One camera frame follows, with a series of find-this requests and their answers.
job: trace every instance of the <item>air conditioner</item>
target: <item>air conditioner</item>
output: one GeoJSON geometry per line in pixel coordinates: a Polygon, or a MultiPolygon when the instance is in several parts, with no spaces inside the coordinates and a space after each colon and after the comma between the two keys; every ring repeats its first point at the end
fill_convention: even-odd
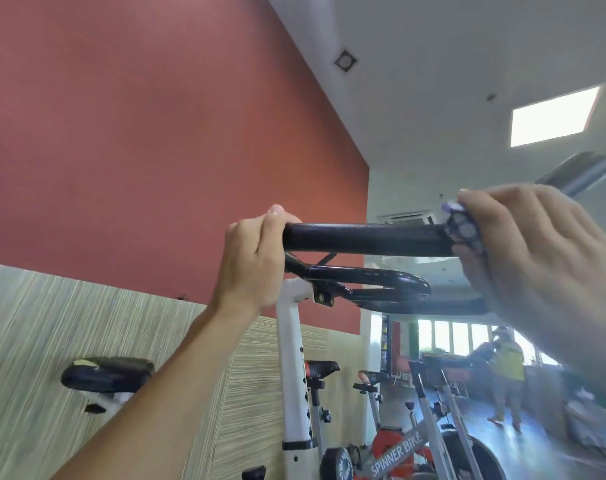
{"type": "Polygon", "coordinates": [[[436,217],[432,212],[401,212],[388,216],[380,216],[379,222],[383,224],[397,224],[403,226],[422,226],[425,224],[436,224],[436,217]]]}

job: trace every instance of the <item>black handlebar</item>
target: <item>black handlebar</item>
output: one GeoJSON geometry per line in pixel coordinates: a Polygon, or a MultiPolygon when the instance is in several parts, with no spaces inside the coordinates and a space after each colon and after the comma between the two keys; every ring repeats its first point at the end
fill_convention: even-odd
{"type": "MultiPolygon", "coordinates": [[[[577,153],[537,184],[551,185],[576,198],[606,177],[606,156],[577,153]]],[[[407,257],[452,256],[453,241],[443,225],[417,227],[389,224],[289,224],[283,231],[286,251],[319,251],[407,257]]],[[[341,296],[358,306],[384,313],[425,315],[482,315],[483,299],[467,301],[419,301],[430,294],[429,284],[419,277],[388,269],[310,265],[286,256],[286,271],[313,282],[331,296],[341,296]],[[378,289],[352,290],[342,283],[379,285],[378,289]]]]}

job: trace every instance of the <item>person in yellow shirt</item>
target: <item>person in yellow shirt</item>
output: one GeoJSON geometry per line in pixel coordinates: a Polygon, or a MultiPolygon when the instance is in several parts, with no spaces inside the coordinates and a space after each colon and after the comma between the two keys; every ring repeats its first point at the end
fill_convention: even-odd
{"type": "Polygon", "coordinates": [[[525,369],[523,368],[523,349],[512,338],[507,327],[499,327],[492,335],[496,337],[492,345],[495,354],[490,359],[490,368],[493,372],[492,389],[494,391],[494,416],[488,418],[495,424],[505,420],[505,404],[510,402],[512,409],[512,426],[521,432],[521,401],[525,385],[525,369]]]}

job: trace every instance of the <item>window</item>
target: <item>window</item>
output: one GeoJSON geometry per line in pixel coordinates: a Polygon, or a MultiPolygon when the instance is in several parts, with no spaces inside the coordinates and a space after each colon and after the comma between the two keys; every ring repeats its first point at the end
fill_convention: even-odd
{"type": "Polygon", "coordinates": [[[537,352],[534,348],[534,344],[532,344],[531,341],[523,337],[516,330],[514,331],[514,341],[523,349],[523,357],[525,358],[525,364],[529,365],[532,363],[536,363],[537,352]]]}
{"type": "Polygon", "coordinates": [[[478,323],[472,323],[472,349],[476,348],[490,341],[490,334],[487,331],[487,325],[479,325],[478,323]]]}
{"type": "Polygon", "coordinates": [[[541,362],[547,365],[561,365],[549,355],[543,354],[543,352],[541,352],[541,362]]]}
{"type": "Polygon", "coordinates": [[[467,323],[452,322],[452,338],[454,342],[454,353],[456,355],[469,354],[467,323]]]}
{"type": "Polygon", "coordinates": [[[598,94],[599,88],[590,88],[513,110],[510,146],[581,133],[598,94]]]}
{"type": "Polygon", "coordinates": [[[437,349],[451,352],[450,348],[450,322],[434,322],[434,346],[437,349]]]}
{"type": "Polygon", "coordinates": [[[432,320],[419,320],[419,350],[432,350],[432,320]]]}

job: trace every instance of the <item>beige striped wall panel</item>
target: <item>beige striped wall panel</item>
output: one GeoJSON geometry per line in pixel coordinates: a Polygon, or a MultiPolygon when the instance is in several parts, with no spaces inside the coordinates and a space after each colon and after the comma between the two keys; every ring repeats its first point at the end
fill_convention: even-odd
{"type": "MultiPolygon", "coordinates": [[[[100,427],[86,400],[59,384],[86,355],[148,358],[160,366],[203,306],[0,266],[0,480],[45,480],[100,427]]],[[[331,445],[359,442],[365,402],[352,389],[365,364],[357,335],[302,327],[306,357],[336,360],[323,406],[331,445]]],[[[276,322],[260,318],[230,358],[194,441],[184,479],[239,479],[265,464],[283,478],[276,322]]]]}

